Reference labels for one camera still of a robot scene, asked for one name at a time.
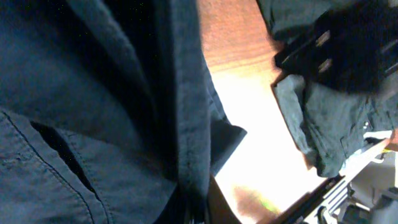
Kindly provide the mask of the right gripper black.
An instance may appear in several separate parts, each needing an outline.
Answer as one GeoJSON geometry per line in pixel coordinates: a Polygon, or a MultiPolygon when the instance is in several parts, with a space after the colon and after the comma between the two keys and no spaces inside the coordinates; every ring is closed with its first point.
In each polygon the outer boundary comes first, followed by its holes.
{"type": "Polygon", "coordinates": [[[397,5],[331,9],[275,56],[277,67],[348,93],[377,93],[397,75],[397,5]]]}

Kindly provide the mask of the navy blue shorts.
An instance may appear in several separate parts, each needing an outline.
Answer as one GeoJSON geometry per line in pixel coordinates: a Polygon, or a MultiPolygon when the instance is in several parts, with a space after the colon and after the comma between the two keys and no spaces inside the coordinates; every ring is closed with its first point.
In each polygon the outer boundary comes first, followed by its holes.
{"type": "Polygon", "coordinates": [[[2,223],[237,223],[195,1],[1,0],[2,223]]]}

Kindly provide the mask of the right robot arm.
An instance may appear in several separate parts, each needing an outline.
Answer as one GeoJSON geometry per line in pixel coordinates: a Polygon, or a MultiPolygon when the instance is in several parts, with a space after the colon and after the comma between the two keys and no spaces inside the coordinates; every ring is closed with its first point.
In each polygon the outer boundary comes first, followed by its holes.
{"type": "Polygon", "coordinates": [[[281,44],[273,88],[289,132],[325,179],[284,223],[396,223],[397,2],[260,0],[281,44]]]}

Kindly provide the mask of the black garment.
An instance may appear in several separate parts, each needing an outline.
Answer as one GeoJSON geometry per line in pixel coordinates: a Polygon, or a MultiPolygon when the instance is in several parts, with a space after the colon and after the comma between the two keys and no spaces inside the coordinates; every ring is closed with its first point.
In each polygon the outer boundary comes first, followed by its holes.
{"type": "MultiPolygon", "coordinates": [[[[261,0],[258,5],[280,52],[321,15],[358,1],[261,0]]],[[[321,177],[335,177],[370,132],[397,128],[396,84],[384,83],[377,93],[348,93],[286,72],[274,87],[288,129],[321,177]]]]}

